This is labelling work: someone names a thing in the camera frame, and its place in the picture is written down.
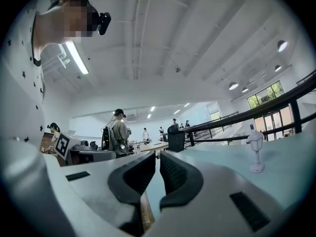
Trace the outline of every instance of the white ceiling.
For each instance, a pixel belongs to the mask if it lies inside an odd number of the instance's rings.
[[[187,107],[184,107],[185,104],[178,105],[168,105],[168,106],[157,106],[151,112],[151,107],[149,108],[141,108],[134,110],[124,110],[124,114],[126,118],[124,118],[124,122],[144,122],[144,121],[153,121],[156,119],[166,119],[170,118],[170,124],[172,123],[172,119],[174,117],[178,117],[184,111],[190,109],[194,104],[189,104]],[[99,113],[95,114],[94,117],[102,120],[103,122],[108,123],[113,116],[113,112]]]
[[[93,95],[107,85],[124,83],[132,84],[137,96],[143,90],[141,85],[152,81],[176,82],[174,88],[188,102],[197,102],[192,94],[197,87],[204,101],[236,99],[250,80],[255,79],[248,86],[253,90],[276,76],[275,65],[289,65],[299,31],[279,0],[90,2],[99,13],[109,12],[112,21],[104,36],[95,32],[92,38],[76,43],[89,74],[80,73],[66,47],[66,59],[71,60],[67,68],[44,73],[46,80],[76,96],[88,91]],[[281,53],[277,51],[279,40],[289,43]],[[47,49],[43,60],[52,54]],[[240,86],[229,91],[232,81]],[[154,94],[159,88],[146,90]],[[115,88],[107,88],[107,93],[115,96]],[[175,97],[175,104],[182,102]],[[163,95],[159,105],[164,105]]]

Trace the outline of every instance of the neck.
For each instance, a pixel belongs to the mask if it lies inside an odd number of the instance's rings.
[[[36,13],[33,35],[35,57],[39,57],[44,48],[53,43],[53,32],[53,24],[51,24],[49,15]]]

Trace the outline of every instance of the white lamp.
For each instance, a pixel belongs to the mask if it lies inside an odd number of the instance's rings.
[[[256,159],[254,163],[250,165],[250,171],[252,173],[260,173],[265,168],[265,166],[259,161],[259,151],[262,149],[263,138],[264,135],[261,132],[253,132],[248,137],[251,148],[256,153]]]

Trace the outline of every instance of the round pendant light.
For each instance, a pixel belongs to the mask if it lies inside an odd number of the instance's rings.
[[[279,42],[277,43],[277,49],[279,52],[282,52],[287,46],[287,42],[283,41],[283,40],[279,40]]]
[[[282,67],[280,65],[276,65],[276,68],[275,68],[276,72],[279,71],[281,68]]]
[[[232,90],[232,89],[235,89],[235,88],[237,88],[238,87],[238,83],[237,82],[231,82],[230,84],[229,84],[229,90]]]

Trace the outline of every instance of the ceiling light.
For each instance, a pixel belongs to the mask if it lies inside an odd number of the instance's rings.
[[[69,50],[69,52],[71,53],[73,59],[75,60],[77,66],[79,67],[80,71],[86,75],[89,73],[89,71],[87,70],[87,68],[85,67],[85,65],[83,64],[80,56],[79,56],[79,53],[75,47],[75,44],[72,42],[72,41],[69,41],[66,43],[66,46]]]
[[[276,68],[275,68],[276,72],[279,71],[281,68],[282,67],[280,65],[276,65]]]
[[[283,41],[283,40],[280,40],[278,43],[277,43],[277,49],[279,52],[282,52],[287,46],[287,42],[286,41]]]
[[[231,82],[230,84],[229,84],[229,90],[232,90],[232,89],[235,89],[235,88],[237,88],[238,87],[238,83],[237,82]]]

